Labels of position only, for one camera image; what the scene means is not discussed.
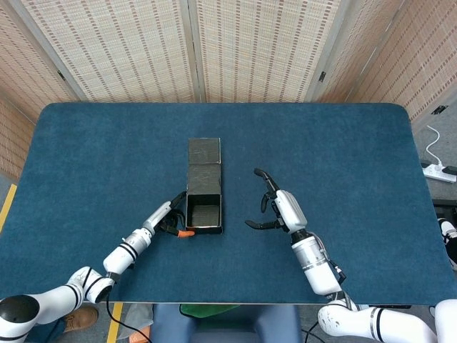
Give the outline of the left robot hand orange thumb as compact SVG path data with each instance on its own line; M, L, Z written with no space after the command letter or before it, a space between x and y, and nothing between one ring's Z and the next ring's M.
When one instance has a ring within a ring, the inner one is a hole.
M194 231L185 229L184 213L178 205L186 197L186 191L179 193L171 201L164 202L143 224L150 232L166 232L178 238L188 238L195 235Z

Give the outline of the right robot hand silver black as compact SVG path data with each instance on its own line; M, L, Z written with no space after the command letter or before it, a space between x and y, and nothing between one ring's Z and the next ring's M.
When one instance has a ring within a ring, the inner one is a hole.
M291 192L280 189L266 171L255 168L253 172L263 179L267 187L267 192L261 200L261 212L266 211L267 204L271 201L276 220L264 223L246 220L245 224L257 230L282 229L288 234L305 229L308 222L295 196Z

